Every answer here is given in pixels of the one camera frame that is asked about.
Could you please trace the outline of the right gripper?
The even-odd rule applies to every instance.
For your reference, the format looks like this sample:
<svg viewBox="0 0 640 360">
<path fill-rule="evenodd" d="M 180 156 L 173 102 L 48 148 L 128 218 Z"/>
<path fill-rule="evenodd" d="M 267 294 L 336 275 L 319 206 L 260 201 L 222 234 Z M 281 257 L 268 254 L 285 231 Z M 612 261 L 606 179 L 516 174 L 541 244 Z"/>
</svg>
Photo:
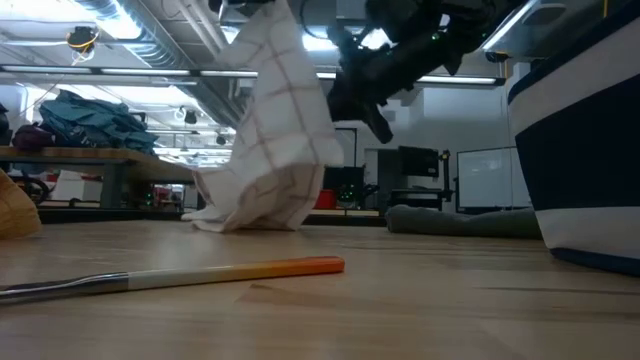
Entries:
<svg viewBox="0 0 640 360">
<path fill-rule="evenodd" d="M 460 40 L 446 32 L 417 35 L 395 46 L 376 50 L 354 45 L 342 51 L 339 82 L 329 91 L 333 120 L 364 120 L 382 144 L 393 139 L 389 123 L 376 104 L 400 90 L 412 88 L 441 66 L 460 66 Z"/>
</svg>

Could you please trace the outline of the white red-checked towel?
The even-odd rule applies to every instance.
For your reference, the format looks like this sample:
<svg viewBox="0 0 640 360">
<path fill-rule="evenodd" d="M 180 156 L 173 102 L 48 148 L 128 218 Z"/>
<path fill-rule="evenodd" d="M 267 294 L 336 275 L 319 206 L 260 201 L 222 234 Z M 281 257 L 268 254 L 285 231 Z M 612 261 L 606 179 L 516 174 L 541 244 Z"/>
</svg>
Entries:
<svg viewBox="0 0 640 360">
<path fill-rule="evenodd" d="M 193 173 L 205 208 L 182 218 L 213 232 L 296 230 L 316 204 L 325 168 L 344 155 L 287 0 L 256 10 L 219 60 L 256 71 L 257 80 L 229 161 Z"/>
</svg>

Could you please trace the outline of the grey waffle towel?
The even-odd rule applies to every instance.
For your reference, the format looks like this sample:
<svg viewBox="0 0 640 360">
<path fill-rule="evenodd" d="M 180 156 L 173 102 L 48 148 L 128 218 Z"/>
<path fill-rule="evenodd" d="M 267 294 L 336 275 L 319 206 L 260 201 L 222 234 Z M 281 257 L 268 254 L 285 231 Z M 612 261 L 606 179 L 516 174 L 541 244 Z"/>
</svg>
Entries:
<svg viewBox="0 0 640 360">
<path fill-rule="evenodd" d="M 531 208 L 467 215 L 397 205 L 388 209 L 385 220 L 392 233 L 543 239 Z"/>
</svg>

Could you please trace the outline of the mustard yellow towel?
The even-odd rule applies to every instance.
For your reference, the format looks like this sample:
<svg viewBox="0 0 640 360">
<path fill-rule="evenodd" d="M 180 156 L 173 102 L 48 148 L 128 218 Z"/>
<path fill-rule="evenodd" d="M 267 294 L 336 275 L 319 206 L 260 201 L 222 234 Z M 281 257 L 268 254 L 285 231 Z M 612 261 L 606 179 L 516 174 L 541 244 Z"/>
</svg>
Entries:
<svg viewBox="0 0 640 360">
<path fill-rule="evenodd" d="M 40 231 L 41 227 L 35 204 L 0 169 L 0 240 L 30 236 Z"/>
</svg>

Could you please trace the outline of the black distant screen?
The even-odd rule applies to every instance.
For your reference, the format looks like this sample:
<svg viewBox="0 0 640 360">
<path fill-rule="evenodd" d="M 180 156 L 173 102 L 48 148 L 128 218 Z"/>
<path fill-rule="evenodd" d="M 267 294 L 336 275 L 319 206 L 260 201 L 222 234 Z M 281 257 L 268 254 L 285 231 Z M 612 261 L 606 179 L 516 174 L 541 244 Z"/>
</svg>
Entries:
<svg viewBox="0 0 640 360">
<path fill-rule="evenodd" d="M 339 190 L 353 188 L 356 191 L 362 189 L 364 184 L 363 167 L 326 167 L 323 188 L 327 190 Z"/>
</svg>

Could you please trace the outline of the black computer monitor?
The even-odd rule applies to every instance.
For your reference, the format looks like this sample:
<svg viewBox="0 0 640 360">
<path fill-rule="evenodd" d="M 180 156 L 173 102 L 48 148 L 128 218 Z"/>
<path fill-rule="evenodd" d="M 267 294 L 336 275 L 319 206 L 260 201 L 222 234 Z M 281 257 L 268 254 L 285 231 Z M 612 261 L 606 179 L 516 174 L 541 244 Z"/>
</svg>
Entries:
<svg viewBox="0 0 640 360">
<path fill-rule="evenodd" d="M 400 146 L 401 172 L 406 176 L 439 177 L 439 152 L 429 148 Z"/>
</svg>

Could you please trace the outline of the red bin on distant table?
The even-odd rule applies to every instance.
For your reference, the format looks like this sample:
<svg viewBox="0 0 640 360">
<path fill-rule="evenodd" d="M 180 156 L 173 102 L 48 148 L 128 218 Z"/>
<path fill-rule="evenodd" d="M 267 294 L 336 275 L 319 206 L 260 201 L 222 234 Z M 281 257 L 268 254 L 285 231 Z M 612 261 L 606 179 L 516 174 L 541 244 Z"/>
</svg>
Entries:
<svg viewBox="0 0 640 360">
<path fill-rule="evenodd" d="M 315 209 L 330 210 L 337 206 L 337 197 L 334 190 L 322 189 L 317 197 Z"/>
</svg>

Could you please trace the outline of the whiteboard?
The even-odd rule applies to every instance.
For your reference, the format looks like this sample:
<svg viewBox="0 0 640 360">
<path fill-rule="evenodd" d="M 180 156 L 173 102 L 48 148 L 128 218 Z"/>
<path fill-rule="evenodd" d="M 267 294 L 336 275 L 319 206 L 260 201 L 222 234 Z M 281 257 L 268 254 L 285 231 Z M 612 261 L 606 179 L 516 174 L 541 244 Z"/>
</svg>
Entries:
<svg viewBox="0 0 640 360">
<path fill-rule="evenodd" d="M 515 147 L 457 154 L 460 208 L 526 208 L 531 199 Z"/>
</svg>

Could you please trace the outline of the ceiling strip light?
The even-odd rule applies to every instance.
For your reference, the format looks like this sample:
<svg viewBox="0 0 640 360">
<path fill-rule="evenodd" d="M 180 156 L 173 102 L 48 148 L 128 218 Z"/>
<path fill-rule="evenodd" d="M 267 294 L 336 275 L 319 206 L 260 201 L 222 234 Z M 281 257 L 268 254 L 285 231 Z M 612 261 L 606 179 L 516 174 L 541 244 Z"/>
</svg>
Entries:
<svg viewBox="0 0 640 360">
<path fill-rule="evenodd" d="M 224 77 L 224 78 L 256 78 L 255 71 L 230 70 L 189 70 L 189 69 L 150 69 L 150 68 L 106 68 L 84 66 L 41 66 L 41 65 L 13 65 L 0 64 L 0 72 L 6 73 L 34 73 L 59 75 L 105 75 L 105 76 L 146 76 L 146 77 Z M 471 76 L 422 76 L 415 83 L 419 84 L 456 84 L 501 86 L 505 78 L 471 77 Z"/>
</svg>

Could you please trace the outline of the navy and white fabric bin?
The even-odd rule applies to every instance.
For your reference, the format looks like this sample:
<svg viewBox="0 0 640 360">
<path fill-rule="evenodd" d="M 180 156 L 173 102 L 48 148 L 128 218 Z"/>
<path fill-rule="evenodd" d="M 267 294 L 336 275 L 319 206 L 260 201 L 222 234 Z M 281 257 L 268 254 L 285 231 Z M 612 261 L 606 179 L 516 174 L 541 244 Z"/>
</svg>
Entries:
<svg viewBox="0 0 640 360">
<path fill-rule="evenodd" d="M 542 61 L 508 104 L 551 254 L 640 277 L 640 0 Z"/>
</svg>

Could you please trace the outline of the wooden background table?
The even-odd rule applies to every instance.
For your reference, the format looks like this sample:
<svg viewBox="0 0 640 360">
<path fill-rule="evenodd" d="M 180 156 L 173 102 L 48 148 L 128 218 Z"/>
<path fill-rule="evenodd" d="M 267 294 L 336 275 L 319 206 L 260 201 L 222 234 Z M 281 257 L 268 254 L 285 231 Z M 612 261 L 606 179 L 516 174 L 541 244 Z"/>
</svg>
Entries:
<svg viewBox="0 0 640 360">
<path fill-rule="evenodd" d="M 45 164 L 48 168 L 100 175 L 100 207 L 141 203 L 153 185 L 194 185 L 193 171 L 129 149 L 46 147 L 37 152 L 0 146 L 0 163 Z"/>
</svg>

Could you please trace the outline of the teal cloth pile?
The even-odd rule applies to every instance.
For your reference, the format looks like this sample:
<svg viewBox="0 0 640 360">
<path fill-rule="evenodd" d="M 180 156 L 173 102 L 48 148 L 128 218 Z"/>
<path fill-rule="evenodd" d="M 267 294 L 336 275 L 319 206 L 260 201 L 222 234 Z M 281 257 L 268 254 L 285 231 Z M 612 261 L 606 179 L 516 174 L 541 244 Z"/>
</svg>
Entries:
<svg viewBox="0 0 640 360">
<path fill-rule="evenodd" d="M 154 156 L 158 139 L 147 131 L 142 118 L 123 103 L 89 100 L 61 90 L 54 100 L 41 103 L 40 127 L 54 136 L 58 147 L 115 148 L 134 150 Z"/>
</svg>

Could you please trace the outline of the purple bag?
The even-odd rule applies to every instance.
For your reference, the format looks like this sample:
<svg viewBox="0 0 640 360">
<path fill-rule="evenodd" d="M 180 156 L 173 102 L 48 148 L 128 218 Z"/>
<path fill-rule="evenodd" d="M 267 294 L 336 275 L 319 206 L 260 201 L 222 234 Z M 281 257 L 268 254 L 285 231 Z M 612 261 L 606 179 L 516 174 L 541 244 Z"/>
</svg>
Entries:
<svg viewBox="0 0 640 360">
<path fill-rule="evenodd" d="M 46 147 L 53 147 L 55 138 L 52 133 L 37 125 L 23 125 L 13 136 L 12 144 L 21 151 L 37 152 Z"/>
</svg>

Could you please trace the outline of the black metal table frame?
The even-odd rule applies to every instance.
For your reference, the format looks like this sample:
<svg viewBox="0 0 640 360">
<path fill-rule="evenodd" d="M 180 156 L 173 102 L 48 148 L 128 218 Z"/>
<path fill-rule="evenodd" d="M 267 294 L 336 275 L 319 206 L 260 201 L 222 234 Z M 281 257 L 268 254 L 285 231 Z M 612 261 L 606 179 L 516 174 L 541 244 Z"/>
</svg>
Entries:
<svg viewBox="0 0 640 360">
<path fill-rule="evenodd" d="M 83 208 L 39 208 L 43 224 L 87 223 L 108 221 L 179 221 L 176 212 L 156 212 L 132 209 L 83 209 Z M 384 217 L 310 215 L 304 222 L 310 226 L 385 227 Z"/>
</svg>

